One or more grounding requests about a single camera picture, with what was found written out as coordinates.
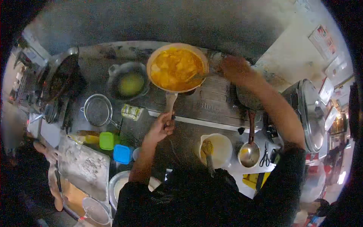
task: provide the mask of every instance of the hand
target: hand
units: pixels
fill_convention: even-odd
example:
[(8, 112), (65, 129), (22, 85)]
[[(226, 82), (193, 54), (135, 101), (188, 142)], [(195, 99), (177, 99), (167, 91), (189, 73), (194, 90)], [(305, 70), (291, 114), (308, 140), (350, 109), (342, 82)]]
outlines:
[(58, 152), (55, 149), (49, 150), (43, 144), (34, 142), (34, 148), (39, 152), (42, 153), (48, 162), (51, 164), (56, 164), (58, 160)]
[(152, 125), (150, 131), (144, 137), (144, 144), (148, 146), (156, 146), (158, 142), (166, 136), (173, 134), (175, 121), (171, 119), (171, 113), (162, 113)]
[(229, 55), (222, 61), (220, 67), (224, 76), (239, 86), (256, 86), (262, 79), (260, 74), (253, 70), (243, 57)]

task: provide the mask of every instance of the person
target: person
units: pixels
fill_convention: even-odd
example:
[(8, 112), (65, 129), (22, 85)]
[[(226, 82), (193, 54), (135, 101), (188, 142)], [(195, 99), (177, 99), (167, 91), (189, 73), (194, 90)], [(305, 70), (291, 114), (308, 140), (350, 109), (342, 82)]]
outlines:
[(3, 143), (1, 150), (4, 226), (38, 226), (38, 219), (56, 212), (48, 173), (57, 156), (32, 140), (26, 140), (16, 149), (15, 158), (4, 154)]
[(305, 226), (307, 218), (310, 216), (325, 217), (333, 209), (334, 203), (331, 205), (325, 199), (316, 199), (311, 203), (300, 203), (300, 211), (294, 219), (294, 227)]
[(224, 75), (258, 97), (284, 140), (281, 160), (253, 199), (238, 191), (227, 171), (174, 169), (153, 192), (148, 189), (157, 143), (173, 133), (171, 113), (162, 113), (144, 137), (142, 149), (121, 189), (113, 226), (290, 226), (305, 169), (305, 137), (287, 101), (243, 58), (228, 56)]

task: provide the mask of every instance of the hair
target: hair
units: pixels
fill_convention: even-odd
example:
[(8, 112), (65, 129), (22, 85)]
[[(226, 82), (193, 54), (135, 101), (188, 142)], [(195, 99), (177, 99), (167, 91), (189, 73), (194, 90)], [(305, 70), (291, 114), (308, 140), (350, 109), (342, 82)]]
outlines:
[(315, 216), (325, 217), (329, 214), (330, 205), (328, 201), (326, 201), (325, 199), (316, 199), (314, 200), (314, 202), (320, 202), (320, 207), (317, 209)]

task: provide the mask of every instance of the butter package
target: butter package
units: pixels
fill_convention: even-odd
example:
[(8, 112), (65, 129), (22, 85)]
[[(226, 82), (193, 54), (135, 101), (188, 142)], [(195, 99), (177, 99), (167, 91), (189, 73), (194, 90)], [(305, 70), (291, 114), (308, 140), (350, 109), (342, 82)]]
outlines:
[(121, 110), (121, 114), (123, 117), (132, 119), (134, 121), (137, 121), (140, 118), (140, 115), (144, 108), (131, 106), (129, 104), (125, 104)]

